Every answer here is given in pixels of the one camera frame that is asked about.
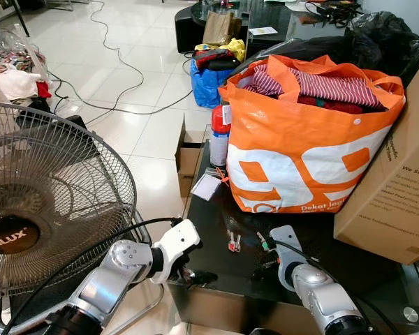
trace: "bag handle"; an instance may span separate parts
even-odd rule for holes
[[[296,79],[296,76],[291,73],[288,65],[294,65],[298,70],[304,69],[304,72],[311,74],[322,74],[329,70],[340,70],[346,66],[353,66],[352,64],[335,64],[330,60],[329,56],[319,57],[316,63],[296,61],[284,56],[271,55],[268,58],[267,74],[276,80],[282,87],[284,93],[279,96],[279,100],[288,101],[290,103],[297,103],[301,88]],[[372,93],[377,97],[381,104],[391,109],[396,104],[402,101],[404,94],[404,86],[402,80],[395,76],[380,77],[373,82],[368,78],[363,70],[354,66],[353,72],[365,80],[366,86],[371,89]],[[383,75],[378,71],[372,71],[373,76]],[[377,85],[385,86],[386,90],[376,87]]]

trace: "white card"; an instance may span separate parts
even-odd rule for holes
[[[198,197],[205,199],[206,201],[210,201],[214,192],[221,184],[221,180],[213,177],[209,174],[204,174],[194,185],[191,190],[191,193],[197,195]]]
[[[269,34],[276,34],[277,31],[274,30],[272,27],[262,27],[262,28],[251,28],[249,31],[253,35],[269,35]]]
[[[222,124],[226,126],[227,124],[231,124],[231,107],[230,105],[223,105],[222,106]]]

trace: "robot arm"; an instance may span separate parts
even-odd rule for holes
[[[83,280],[65,307],[47,317],[46,335],[100,334],[130,284],[151,278],[165,282],[174,262],[200,243],[190,220],[167,231],[152,247],[129,240],[115,242],[99,267]]]
[[[289,225],[271,230],[270,236],[275,241],[301,250],[295,232]],[[281,260],[278,272],[281,284],[296,292],[322,334],[376,334],[340,284],[285,246],[277,244],[277,253]]]

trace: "white tile floor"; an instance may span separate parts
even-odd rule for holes
[[[190,78],[182,69],[185,58],[176,50],[174,16],[192,3],[183,0],[166,0],[166,3],[161,0],[104,1],[104,9],[95,14],[94,19],[108,24],[108,45],[120,47],[124,61],[139,68],[145,77],[142,86],[124,94],[117,107],[142,114],[114,111],[87,127],[96,131],[127,162],[137,187],[137,208],[144,219],[182,215],[184,205],[174,157],[177,140],[184,120],[185,140],[201,142],[205,127],[211,122],[211,110],[198,107],[193,96],[189,96],[173,108],[158,114],[149,113],[191,90]],[[73,6],[73,12],[25,13],[31,39],[46,56],[48,68],[71,82],[81,97],[96,105],[113,107],[118,94],[139,83],[141,76],[121,64],[116,52],[102,46],[105,29],[89,19],[101,4],[75,3]],[[10,27],[14,22],[17,19],[12,17],[1,25]],[[59,94],[73,101],[59,111],[64,117],[79,114],[88,122],[105,112],[83,105],[66,85]],[[155,240],[167,229],[167,225],[155,225],[150,232]],[[155,297],[156,288],[148,282],[129,292],[107,332]],[[230,334],[205,327],[187,327],[180,322],[168,290],[160,305],[125,334],[185,335],[186,330],[198,335]]]

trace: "blue bag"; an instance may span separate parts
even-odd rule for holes
[[[223,85],[223,82],[233,70],[211,71],[205,69],[200,71],[197,68],[196,62],[192,59],[191,84],[197,105],[208,108],[214,108],[220,105],[221,96],[217,88]]]

